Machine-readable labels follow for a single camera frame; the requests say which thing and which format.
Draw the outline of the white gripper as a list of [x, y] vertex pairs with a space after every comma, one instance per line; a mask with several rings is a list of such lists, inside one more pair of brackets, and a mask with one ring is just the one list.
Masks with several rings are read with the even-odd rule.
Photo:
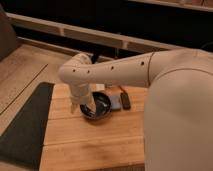
[[71, 101], [71, 113], [75, 113], [76, 104], [87, 104], [87, 108], [89, 110], [89, 114], [91, 116], [95, 116], [96, 114], [96, 104], [91, 102], [91, 90], [87, 83], [85, 84], [78, 84], [78, 85], [69, 85], [70, 88], [70, 98]]

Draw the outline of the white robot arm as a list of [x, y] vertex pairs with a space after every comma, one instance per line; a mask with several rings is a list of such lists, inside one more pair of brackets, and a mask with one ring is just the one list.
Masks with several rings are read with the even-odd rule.
[[178, 49], [97, 64], [80, 53], [59, 77], [74, 104], [91, 102], [91, 83], [146, 88], [145, 170], [213, 171], [213, 53]]

